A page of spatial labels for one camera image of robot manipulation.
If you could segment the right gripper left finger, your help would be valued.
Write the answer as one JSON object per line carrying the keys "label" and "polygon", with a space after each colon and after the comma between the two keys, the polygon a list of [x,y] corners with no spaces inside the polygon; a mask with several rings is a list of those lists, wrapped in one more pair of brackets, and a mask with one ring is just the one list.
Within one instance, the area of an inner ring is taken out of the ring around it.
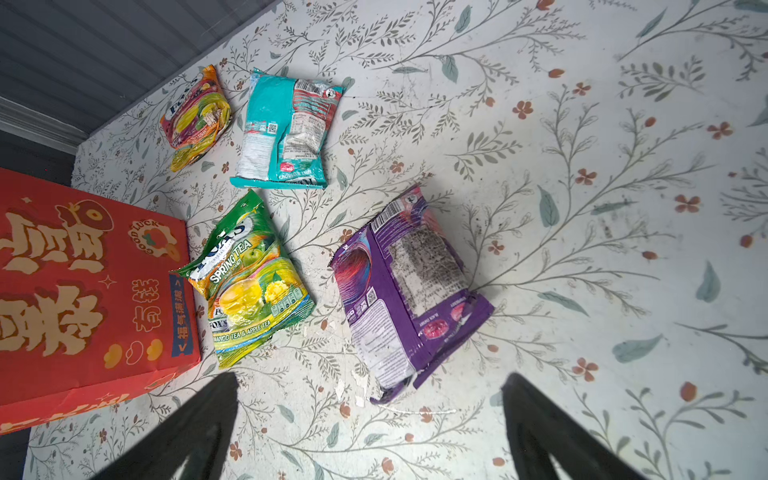
{"label": "right gripper left finger", "polygon": [[219,479],[238,413],[235,374],[223,373],[107,467],[97,479]]}

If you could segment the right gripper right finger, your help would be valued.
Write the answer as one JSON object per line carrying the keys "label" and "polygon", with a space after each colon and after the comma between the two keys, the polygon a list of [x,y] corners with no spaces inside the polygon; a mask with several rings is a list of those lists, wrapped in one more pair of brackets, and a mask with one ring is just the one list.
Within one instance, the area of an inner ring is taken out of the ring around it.
{"label": "right gripper right finger", "polygon": [[556,479],[556,460],[571,479],[640,479],[518,373],[501,388],[510,452],[520,479]]}

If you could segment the green yellow candy bag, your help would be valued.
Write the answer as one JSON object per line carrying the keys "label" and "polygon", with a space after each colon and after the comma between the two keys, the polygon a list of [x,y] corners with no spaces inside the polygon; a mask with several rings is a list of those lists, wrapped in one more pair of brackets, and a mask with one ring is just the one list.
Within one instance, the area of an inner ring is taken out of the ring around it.
{"label": "green yellow candy bag", "polygon": [[315,308],[265,202],[252,190],[215,226],[200,256],[175,273],[205,299],[221,369],[308,318]]}

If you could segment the red paper gift bag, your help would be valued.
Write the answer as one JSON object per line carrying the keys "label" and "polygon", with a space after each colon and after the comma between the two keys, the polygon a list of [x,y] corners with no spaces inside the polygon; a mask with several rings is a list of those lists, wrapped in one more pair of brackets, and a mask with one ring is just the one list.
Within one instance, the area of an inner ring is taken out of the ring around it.
{"label": "red paper gift bag", "polygon": [[143,395],[197,366],[185,223],[1,173],[1,430]]}

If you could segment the purple snack packet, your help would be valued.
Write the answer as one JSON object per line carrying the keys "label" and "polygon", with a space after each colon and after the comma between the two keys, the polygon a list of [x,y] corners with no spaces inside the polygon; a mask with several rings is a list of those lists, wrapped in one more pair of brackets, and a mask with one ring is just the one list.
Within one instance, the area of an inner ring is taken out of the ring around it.
{"label": "purple snack packet", "polygon": [[419,185],[354,233],[330,263],[351,342],[384,405],[419,388],[493,314]]}

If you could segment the teal white snack packet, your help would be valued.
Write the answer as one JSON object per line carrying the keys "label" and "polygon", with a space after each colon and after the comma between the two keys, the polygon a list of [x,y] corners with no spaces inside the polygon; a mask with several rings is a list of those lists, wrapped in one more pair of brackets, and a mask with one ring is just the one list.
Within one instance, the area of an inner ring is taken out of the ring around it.
{"label": "teal white snack packet", "polygon": [[322,150],[345,89],[259,69],[250,81],[242,152],[231,184],[242,189],[326,188]]}

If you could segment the pink Fox's candy bag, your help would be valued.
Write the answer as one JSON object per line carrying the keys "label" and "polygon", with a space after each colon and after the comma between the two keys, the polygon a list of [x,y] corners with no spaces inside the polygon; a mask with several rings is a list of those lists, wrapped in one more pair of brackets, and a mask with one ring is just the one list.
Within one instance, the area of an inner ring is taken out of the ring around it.
{"label": "pink Fox's candy bag", "polygon": [[180,172],[202,158],[228,128],[231,105],[213,65],[188,85],[160,120],[160,128],[174,150],[170,171]]}

